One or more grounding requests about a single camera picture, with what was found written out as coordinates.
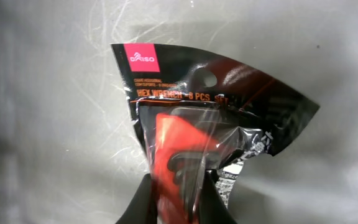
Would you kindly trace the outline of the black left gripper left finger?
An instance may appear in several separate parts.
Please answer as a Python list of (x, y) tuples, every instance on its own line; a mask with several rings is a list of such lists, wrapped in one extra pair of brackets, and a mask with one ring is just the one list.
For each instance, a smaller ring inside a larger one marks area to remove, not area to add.
[(154, 183), (150, 174), (143, 176), (132, 200), (116, 224), (157, 224)]

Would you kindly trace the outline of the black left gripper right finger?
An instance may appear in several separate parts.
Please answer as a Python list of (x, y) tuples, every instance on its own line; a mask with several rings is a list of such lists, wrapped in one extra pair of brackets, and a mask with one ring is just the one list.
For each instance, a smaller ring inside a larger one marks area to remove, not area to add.
[(219, 196), (209, 172), (204, 173), (199, 201), (199, 224), (236, 224)]

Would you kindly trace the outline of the black red hex wrench pack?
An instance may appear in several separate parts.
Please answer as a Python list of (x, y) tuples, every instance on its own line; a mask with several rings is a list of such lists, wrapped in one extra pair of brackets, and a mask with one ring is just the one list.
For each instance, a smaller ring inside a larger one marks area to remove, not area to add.
[(154, 183), (157, 223), (199, 223), (205, 172), (227, 208), (245, 161), (282, 152), (319, 110), (280, 80), (206, 50), (111, 48)]

